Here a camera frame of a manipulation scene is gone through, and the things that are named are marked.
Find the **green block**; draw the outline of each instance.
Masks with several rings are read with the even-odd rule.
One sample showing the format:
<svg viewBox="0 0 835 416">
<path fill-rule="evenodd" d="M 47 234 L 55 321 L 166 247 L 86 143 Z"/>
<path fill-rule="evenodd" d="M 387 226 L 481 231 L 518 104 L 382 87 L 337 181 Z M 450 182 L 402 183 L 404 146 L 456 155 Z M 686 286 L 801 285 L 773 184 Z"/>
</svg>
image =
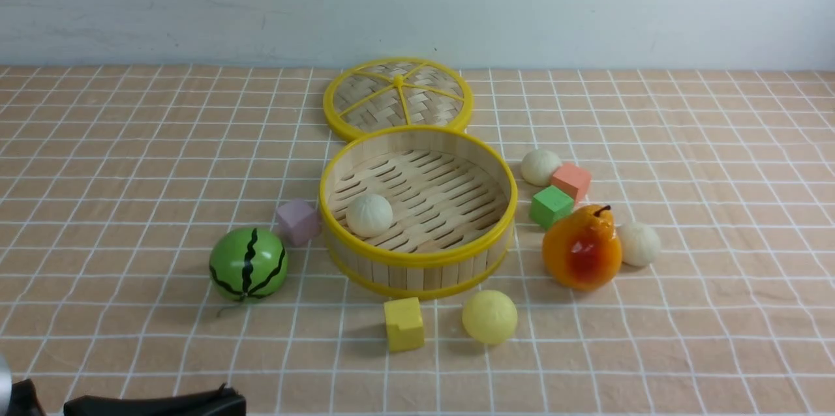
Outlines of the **green block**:
<svg viewBox="0 0 835 416">
<path fill-rule="evenodd" d="M 549 186 L 534 195 L 530 204 L 530 218 L 548 230 L 557 220 L 573 211 L 573 199 L 560 188 Z"/>
</svg>

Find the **orange block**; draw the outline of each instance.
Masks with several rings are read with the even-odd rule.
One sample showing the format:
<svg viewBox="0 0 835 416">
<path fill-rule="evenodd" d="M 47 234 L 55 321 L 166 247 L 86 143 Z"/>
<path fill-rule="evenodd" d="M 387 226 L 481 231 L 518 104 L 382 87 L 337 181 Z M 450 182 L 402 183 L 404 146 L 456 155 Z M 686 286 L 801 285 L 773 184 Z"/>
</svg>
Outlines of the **orange block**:
<svg viewBox="0 0 835 416">
<path fill-rule="evenodd" d="M 591 185 L 591 173 L 575 164 L 565 162 L 554 172 L 554 175 L 551 175 L 551 184 L 571 196 L 577 205 L 588 192 L 588 186 Z"/>
</svg>

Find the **watermelon ball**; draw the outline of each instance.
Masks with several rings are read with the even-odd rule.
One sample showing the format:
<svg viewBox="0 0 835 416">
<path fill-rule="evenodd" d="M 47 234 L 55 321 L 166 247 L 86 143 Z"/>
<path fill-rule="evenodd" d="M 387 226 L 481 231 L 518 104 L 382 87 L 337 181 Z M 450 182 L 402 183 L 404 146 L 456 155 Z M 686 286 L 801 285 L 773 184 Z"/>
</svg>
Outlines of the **watermelon ball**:
<svg viewBox="0 0 835 416">
<path fill-rule="evenodd" d="M 287 253 L 281 240 L 267 229 L 235 229 L 212 249 L 209 273 L 221 296 L 239 303 L 257 301 L 284 283 Z"/>
</svg>

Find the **orange pear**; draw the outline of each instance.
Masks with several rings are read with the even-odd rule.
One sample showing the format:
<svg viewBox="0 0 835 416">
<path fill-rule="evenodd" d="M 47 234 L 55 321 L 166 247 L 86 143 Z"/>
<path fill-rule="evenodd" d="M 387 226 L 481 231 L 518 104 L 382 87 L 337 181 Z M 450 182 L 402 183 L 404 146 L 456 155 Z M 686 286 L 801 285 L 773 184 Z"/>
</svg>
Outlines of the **orange pear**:
<svg viewBox="0 0 835 416">
<path fill-rule="evenodd" d="M 610 205 L 584 205 L 554 223 L 542 239 L 542 260 L 551 276 L 579 291 L 612 280 L 622 258 Z"/>
</svg>

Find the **pink block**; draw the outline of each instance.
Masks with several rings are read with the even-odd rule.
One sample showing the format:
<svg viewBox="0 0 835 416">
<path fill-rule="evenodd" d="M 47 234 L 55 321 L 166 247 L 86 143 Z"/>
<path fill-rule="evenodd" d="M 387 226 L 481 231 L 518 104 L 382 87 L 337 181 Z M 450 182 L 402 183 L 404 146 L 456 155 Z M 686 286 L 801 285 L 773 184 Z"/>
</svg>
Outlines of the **pink block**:
<svg viewBox="0 0 835 416">
<path fill-rule="evenodd" d="M 292 246 L 304 245 L 322 231 L 319 213 L 301 199 L 278 206 L 275 216 L 278 219 L 279 235 Z"/>
<path fill-rule="evenodd" d="M 575 164 L 566 162 L 561 164 L 554 175 L 551 184 L 560 188 L 563 193 L 575 200 L 575 205 L 585 198 L 588 186 L 591 185 L 591 173 Z"/>
</svg>

